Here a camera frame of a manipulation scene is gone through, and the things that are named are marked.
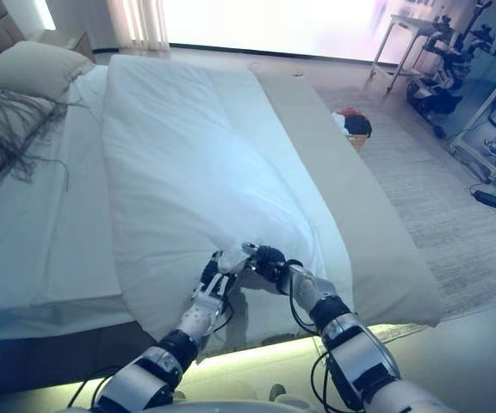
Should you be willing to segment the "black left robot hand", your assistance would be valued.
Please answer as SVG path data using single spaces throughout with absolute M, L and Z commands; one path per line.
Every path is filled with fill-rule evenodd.
M 206 267 L 201 273 L 200 282 L 204 287 L 209 287 L 215 281 L 216 285 L 225 282 L 234 282 L 238 276 L 233 272 L 233 266 L 236 254 L 230 250 L 217 250 L 215 251 L 208 261 Z

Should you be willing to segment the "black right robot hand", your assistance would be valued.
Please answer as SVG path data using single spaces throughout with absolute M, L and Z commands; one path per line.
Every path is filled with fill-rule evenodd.
M 286 258 L 280 250 L 254 243 L 243 243 L 242 249 L 248 255 L 246 266 L 249 269 L 268 282 L 277 282 L 281 279 Z

